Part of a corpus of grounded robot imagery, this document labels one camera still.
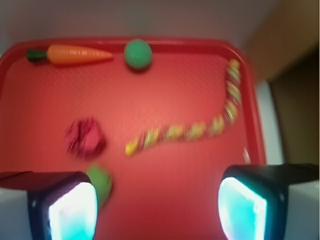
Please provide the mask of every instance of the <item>cyan light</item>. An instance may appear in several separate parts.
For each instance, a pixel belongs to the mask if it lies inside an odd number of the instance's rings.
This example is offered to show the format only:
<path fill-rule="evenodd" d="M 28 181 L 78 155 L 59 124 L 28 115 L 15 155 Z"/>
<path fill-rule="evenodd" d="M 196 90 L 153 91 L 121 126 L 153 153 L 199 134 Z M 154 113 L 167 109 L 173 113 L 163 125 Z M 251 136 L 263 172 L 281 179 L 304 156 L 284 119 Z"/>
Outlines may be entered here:
<path fill-rule="evenodd" d="M 234 177 L 222 180 L 218 210 L 226 237 L 237 240 L 263 240 L 267 200 Z"/>
<path fill-rule="evenodd" d="M 98 205 L 94 186 L 81 182 L 48 210 L 52 240 L 91 240 L 95 235 Z"/>

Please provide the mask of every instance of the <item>green foam ball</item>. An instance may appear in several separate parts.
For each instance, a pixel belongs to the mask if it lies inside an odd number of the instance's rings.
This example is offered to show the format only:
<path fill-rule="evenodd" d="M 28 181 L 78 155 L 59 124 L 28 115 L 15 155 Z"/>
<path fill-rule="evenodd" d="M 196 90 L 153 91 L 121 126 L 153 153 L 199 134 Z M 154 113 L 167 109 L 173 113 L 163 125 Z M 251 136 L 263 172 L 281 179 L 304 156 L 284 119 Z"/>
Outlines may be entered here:
<path fill-rule="evenodd" d="M 152 51 L 148 43 L 141 39 L 128 42 L 124 49 L 126 63 L 135 70 L 143 70 L 152 60 Z"/>
<path fill-rule="evenodd" d="M 106 170 L 99 167 L 97 164 L 92 164 L 86 171 L 86 174 L 96 190 L 98 208 L 101 209 L 109 197 L 112 187 L 112 178 Z"/>

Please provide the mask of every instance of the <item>red surface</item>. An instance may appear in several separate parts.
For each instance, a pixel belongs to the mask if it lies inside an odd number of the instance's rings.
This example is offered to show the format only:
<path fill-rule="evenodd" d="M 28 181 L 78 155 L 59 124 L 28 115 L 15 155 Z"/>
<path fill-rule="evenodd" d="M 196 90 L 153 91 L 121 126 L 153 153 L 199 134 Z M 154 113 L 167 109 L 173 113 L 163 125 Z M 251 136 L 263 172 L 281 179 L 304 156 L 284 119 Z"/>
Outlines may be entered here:
<path fill-rule="evenodd" d="M 86 171 L 92 161 L 66 154 L 66 128 L 94 117 L 107 138 L 95 161 L 114 179 L 99 214 L 96 239 L 223 239 L 217 193 L 232 164 L 264 164 L 250 68 L 231 45 L 214 40 L 147 39 L 153 62 L 143 73 L 125 65 L 129 39 L 58 39 L 25 42 L 0 59 L 0 171 Z M 73 44 L 114 53 L 91 65 L 34 65 L 27 48 Z M 241 63 L 242 107 L 219 137 L 163 143 L 127 158 L 127 141 L 167 124 L 191 124 L 218 114 L 226 96 L 228 61 Z"/>

